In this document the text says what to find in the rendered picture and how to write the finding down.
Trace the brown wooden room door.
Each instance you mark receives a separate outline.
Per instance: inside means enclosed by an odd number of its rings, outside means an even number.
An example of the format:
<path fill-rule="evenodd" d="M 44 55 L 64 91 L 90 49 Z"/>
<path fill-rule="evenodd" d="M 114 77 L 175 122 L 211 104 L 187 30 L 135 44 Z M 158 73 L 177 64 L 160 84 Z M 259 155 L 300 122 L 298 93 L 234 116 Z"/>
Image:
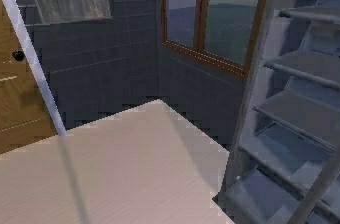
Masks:
<path fill-rule="evenodd" d="M 54 136 L 55 127 L 0 0 L 0 154 Z"/>

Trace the grey metal shelf rack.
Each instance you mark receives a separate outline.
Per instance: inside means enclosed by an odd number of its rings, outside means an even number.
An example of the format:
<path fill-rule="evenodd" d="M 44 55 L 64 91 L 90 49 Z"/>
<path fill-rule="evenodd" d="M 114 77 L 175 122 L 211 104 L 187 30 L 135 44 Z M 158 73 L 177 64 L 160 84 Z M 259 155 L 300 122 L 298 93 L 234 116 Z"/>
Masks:
<path fill-rule="evenodd" d="M 340 224 L 340 0 L 268 0 L 217 202 L 233 224 Z"/>

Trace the brown framed window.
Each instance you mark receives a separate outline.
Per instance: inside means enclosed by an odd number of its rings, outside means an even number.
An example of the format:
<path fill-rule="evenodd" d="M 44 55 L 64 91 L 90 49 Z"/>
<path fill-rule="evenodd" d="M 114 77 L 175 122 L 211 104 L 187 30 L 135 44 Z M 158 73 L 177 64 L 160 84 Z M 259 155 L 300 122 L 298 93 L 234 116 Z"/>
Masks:
<path fill-rule="evenodd" d="M 161 44 L 248 76 L 267 0 L 161 0 Z"/>

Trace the white door frame post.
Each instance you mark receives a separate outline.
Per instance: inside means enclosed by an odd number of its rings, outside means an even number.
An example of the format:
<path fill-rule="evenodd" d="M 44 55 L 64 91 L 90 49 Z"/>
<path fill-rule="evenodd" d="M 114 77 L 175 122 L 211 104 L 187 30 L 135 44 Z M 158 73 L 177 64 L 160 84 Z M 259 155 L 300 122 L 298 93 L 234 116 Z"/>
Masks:
<path fill-rule="evenodd" d="M 34 80 L 36 81 L 36 84 L 38 85 L 39 91 L 48 109 L 50 118 L 53 121 L 54 127 L 59 136 L 65 136 L 66 128 L 61 119 L 56 102 L 50 90 L 43 69 L 40 65 L 38 56 L 36 54 L 28 31 L 26 29 L 26 25 L 24 24 L 16 0 L 2 0 L 2 3 L 9 16 L 10 22 L 12 24 L 12 27 L 14 28 L 16 36 L 20 42 L 21 48 L 25 53 L 27 62 L 32 71 L 32 75 L 34 77 Z"/>

